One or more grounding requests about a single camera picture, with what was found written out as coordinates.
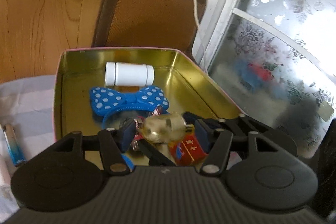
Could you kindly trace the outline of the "blue cigarette lighter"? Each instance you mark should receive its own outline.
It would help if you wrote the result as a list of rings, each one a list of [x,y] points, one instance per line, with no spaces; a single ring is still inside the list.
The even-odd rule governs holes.
[[[26,162],[21,147],[15,135],[15,129],[12,125],[7,124],[2,127],[3,135],[5,137],[7,149],[9,151],[10,159],[15,167],[18,167]]]

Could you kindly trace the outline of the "wood pattern headboard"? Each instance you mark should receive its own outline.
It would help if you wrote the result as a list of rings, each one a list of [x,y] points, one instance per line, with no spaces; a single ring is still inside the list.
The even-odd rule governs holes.
[[[101,0],[1,0],[1,82],[52,75],[92,44]]]

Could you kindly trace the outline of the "blue polka dot bow headband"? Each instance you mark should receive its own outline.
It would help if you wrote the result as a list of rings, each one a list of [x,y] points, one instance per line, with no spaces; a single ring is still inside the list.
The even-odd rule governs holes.
[[[121,93],[111,88],[93,87],[89,90],[90,105],[93,113],[102,118],[102,130],[107,129],[107,121],[116,114],[125,111],[140,111],[148,114],[158,105],[165,112],[169,101],[163,90],[157,86],[147,86],[135,93]]]

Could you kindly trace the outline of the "frosted glass window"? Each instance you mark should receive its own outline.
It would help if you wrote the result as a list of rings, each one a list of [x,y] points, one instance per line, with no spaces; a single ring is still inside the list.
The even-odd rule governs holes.
[[[335,118],[335,0],[208,0],[193,56],[312,158]]]

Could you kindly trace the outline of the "white cap vitamin bottle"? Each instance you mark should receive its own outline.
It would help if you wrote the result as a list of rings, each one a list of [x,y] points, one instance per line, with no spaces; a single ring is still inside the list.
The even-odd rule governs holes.
[[[151,65],[107,62],[105,66],[106,86],[149,86],[154,77]]]

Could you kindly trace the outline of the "white usb wall charger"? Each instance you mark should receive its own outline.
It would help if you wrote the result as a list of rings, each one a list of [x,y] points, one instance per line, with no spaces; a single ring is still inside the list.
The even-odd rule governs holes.
[[[10,175],[5,160],[1,156],[1,222],[18,210],[18,204],[11,192]]]

